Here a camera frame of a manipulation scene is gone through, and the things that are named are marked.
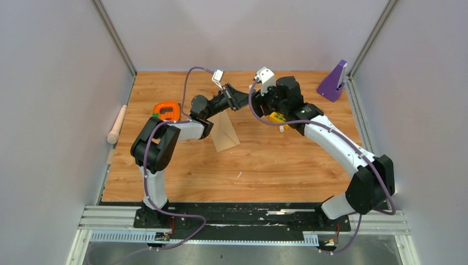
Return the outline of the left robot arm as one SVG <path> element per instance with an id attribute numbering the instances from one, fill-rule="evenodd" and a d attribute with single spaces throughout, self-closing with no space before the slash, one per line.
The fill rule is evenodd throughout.
<path id="1" fill-rule="evenodd" d="M 169 213 L 163 209 L 168 202 L 165 169 L 176 144 L 205 139 L 214 126 L 208 119 L 227 109 L 237 111 L 247 106 L 248 93 L 240 92 L 227 83 L 211 99 L 197 95 L 190 105 L 188 120 L 149 118 L 130 150 L 143 177 L 143 203 L 151 209 L 147 219 L 156 228 L 165 227 L 169 221 Z"/>

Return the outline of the brown paper envelope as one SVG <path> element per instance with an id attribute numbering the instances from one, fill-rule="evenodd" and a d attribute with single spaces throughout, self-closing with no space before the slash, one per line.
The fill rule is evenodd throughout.
<path id="1" fill-rule="evenodd" d="M 226 110 L 210 117 L 208 121 L 213 123 L 210 135 L 217 152 L 240 145 L 240 140 Z"/>

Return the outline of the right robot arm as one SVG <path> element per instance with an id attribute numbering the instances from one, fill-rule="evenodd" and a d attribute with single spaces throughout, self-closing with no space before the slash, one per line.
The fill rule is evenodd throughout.
<path id="1" fill-rule="evenodd" d="M 304 101 L 300 85 L 293 76 L 266 79 L 256 75 L 249 88 L 249 107 L 257 119 L 272 112 L 282 114 L 286 125 L 314 141 L 348 173 L 347 190 L 323 201 L 315 210 L 315 223 L 330 230 L 341 216 L 375 210 L 384 200 L 394 207 L 393 161 L 375 156 L 343 134 L 314 104 Z"/>

